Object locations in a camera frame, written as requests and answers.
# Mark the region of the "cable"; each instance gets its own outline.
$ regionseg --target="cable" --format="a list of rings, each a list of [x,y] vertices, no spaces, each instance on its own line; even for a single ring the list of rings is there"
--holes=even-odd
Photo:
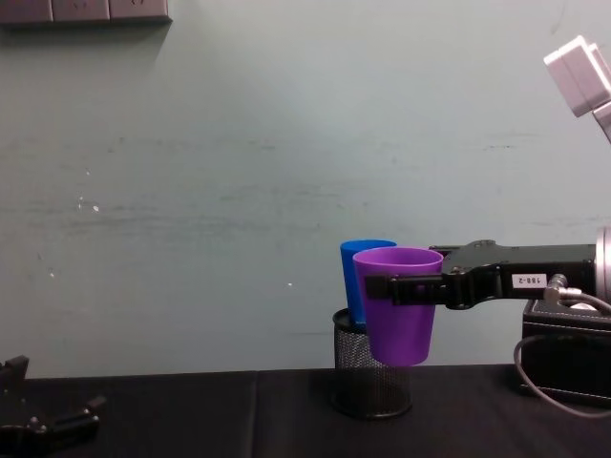
[[[592,298],[592,296],[589,296],[587,294],[583,295],[583,296],[588,296],[588,301],[591,301],[590,298]],[[609,305],[608,303],[604,302],[605,306],[607,307],[608,310],[611,311],[611,305]],[[540,341],[546,341],[546,340],[558,340],[559,338],[562,339],[566,339],[566,336],[531,336],[531,337],[526,337],[524,339],[522,339],[521,341],[519,341],[516,345],[516,349],[514,350],[514,363],[516,364],[516,369],[517,372],[519,373],[520,377],[522,378],[522,380],[524,381],[524,383],[533,390],[533,392],[539,397],[541,398],[543,401],[546,401],[547,403],[551,404],[552,406],[555,406],[557,408],[559,408],[560,410],[563,410],[567,413],[570,413],[572,415],[578,416],[580,418],[587,418],[590,420],[598,420],[598,419],[602,419],[602,418],[608,418],[611,417],[611,410],[607,410],[604,412],[583,412],[581,410],[576,410],[574,408],[571,408],[569,406],[565,406],[563,403],[560,403],[558,401],[556,401],[555,399],[551,398],[550,396],[548,396],[547,394],[545,394],[543,391],[541,391],[540,388],[538,388],[538,386],[536,386],[533,381],[528,377],[528,375],[526,375],[526,372],[524,371],[524,368],[522,367],[522,362],[520,360],[520,352],[522,350],[522,348],[525,345],[528,344],[532,344],[534,342],[540,342]]]
[[[599,298],[595,296],[590,296],[589,294],[580,293],[575,296],[578,301],[590,302],[595,308],[597,308],[600,312],[603,312],[603,315],[611,315],[611,304],[601,301]]]

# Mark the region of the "wall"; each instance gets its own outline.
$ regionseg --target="wall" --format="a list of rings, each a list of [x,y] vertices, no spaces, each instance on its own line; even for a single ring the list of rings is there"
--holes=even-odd
[[[330,366],[342,240],[611,222],[609,145],[542,63],[608,53],[608,2],[170,7],[2,37],[1,358],[33,376]],[[508,362],[522,308],[439,307],[429,364]]]

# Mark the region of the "mesh pencil holder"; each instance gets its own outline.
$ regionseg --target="mesh pencil holder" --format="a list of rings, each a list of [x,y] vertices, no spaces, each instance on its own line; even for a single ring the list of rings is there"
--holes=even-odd
[[[369,352],[366,326],[352,323],[347,309],[333,315],[333,323],[333,406],[360,420],[393,418],[410,410],[408,369],[375,361]]]

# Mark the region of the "electrical outlet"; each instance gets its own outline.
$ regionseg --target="electrical outlet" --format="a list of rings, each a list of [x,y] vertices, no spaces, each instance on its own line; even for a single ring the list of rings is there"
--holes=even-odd
[[[113,19],[169,19],[167,0],[110,0]]]
[[[0,24],[36,24],[51,21],[51,0],[0,0]]]
[[[53,20],[110,21],[108,0],[53,0]]]

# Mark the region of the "black table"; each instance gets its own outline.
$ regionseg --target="black table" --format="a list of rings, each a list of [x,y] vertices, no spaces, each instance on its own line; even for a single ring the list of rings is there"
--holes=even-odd
[[[611,420],[512,389],[507,365],[417,367],[413,409],[380,422],[329,405],[331,370],[28,382],[50,413],[108,397],[94,443],[53,457],[608,457]]]

